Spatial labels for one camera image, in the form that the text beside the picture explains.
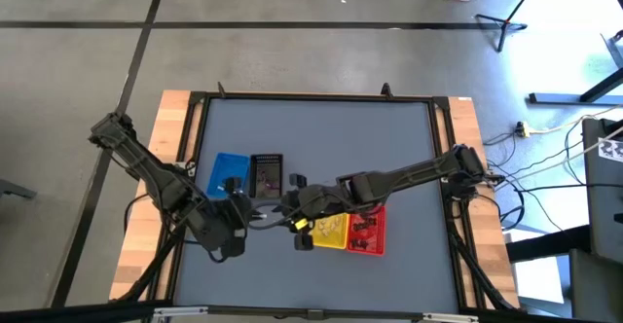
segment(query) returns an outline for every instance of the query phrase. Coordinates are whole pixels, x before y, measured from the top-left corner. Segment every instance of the yellow box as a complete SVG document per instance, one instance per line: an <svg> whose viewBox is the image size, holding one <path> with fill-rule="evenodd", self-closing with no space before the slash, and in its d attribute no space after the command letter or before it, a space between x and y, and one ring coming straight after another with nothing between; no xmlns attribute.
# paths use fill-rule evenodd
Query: yellow box
<svg viewBox="0 0 623 323"><path fill-rule="evenodd" d="M316 220L310 234L313 245L334 249L346 249L348 239L348 219L350 215L342 213Z"/></svg>

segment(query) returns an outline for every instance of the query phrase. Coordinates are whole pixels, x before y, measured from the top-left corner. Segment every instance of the white sticker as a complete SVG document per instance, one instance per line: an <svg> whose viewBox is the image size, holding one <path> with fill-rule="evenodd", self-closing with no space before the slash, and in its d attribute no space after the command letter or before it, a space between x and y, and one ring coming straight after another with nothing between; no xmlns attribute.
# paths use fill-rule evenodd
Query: white sticker
<svg viewBox="0 0 623 323"><path fill-rule="evenodd" d="M623 142L601 139L597 147L600 157L608 160L623 162Z"/></svg>

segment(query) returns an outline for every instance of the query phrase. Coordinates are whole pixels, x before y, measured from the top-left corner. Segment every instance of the wooden platform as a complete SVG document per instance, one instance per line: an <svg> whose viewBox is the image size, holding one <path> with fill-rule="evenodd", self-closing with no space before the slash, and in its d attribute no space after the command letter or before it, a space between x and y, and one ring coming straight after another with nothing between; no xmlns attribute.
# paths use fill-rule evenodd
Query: wooden platform
<svg viewBox="0 0 623 323"><path fill-rule="evenodd" d="M149 150L163 162L175 162L190 95L189 90L165 90L163 93L148 146ZM485 162L485 150L471 98L451 97L450 106L457 143L474 147L481 161ZM199 114L199 110L193 113L185 160L191 156L197 139L196 127L199 124ZM441 110L437 111L437 119L439 131L443 134L442 147L446 151L449 146L445 137L445 123ZM494 197L493 192L488 188L479 186L478 189L480 194ZM136 194L144 193L144 186L141 183ZM477 198L470 203L469 215L479 264L504 298L512 305L519 306L495 205L488 200ZM111 299L122 296L149 265L156 252L160 228L160 215L152 201L149 198L138 201L130 213L128 231L110 291ZM467 305L476 306L469 269L462 260L461 263ZM165 295L168 270L169 264L167 263L162 270L158 298L163 298Z"/></svg>

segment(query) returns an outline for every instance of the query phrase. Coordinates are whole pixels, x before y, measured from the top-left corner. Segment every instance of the red container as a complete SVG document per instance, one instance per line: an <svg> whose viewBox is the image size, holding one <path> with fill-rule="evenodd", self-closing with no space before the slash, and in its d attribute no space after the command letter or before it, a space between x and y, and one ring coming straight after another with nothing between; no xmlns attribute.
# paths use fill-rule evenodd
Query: red container
<svg viewBox="0 0 623 323"><path fill-rule="evenodd" d="M349 252L382 256L385 253L385 207L369 217L352 214L348 222Z"/></svg>

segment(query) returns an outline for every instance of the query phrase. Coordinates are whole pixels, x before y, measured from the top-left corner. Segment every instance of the concrete floor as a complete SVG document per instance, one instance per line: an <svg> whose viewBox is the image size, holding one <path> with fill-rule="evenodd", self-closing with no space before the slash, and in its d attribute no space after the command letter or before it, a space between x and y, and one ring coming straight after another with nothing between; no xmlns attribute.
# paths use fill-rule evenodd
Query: concrete floor
<svg viewBox="0 0 623 323"><path fill-rule="evenodd" d="M151 0L0 0L0 20L144 20ZM157 20L332 20L473 22L506 17L518 0L163 0ZM128 113L147 142L162 90L339 91L474 98L483 137L517 121L556 126L599 108L526 103L532 91L583 92L616 69L600 31L620 28L616 0L528 0L517 20L530 28L497 33L432 30L154 30ZM46 304L96 149L90 127L116 104L139 30L0 29L0 178L39 192L32 201L0 199L0 309ZM616 112L612 117L620 117ZM563 148L564 132L517 142L515 170ZM572 142L579 139L579 131ZM506 145L488 149L502 161ZM581 178L582 162L573 166ZM570 183L562 168L525 187ZM76 274L70 304L101 303L123 240L123 208L136 183L111 166ZM588 221L585 192L540 192L561 227ZM503 210L512 191L497 194ZM556 230L527 199L523 225Z"/></svg>

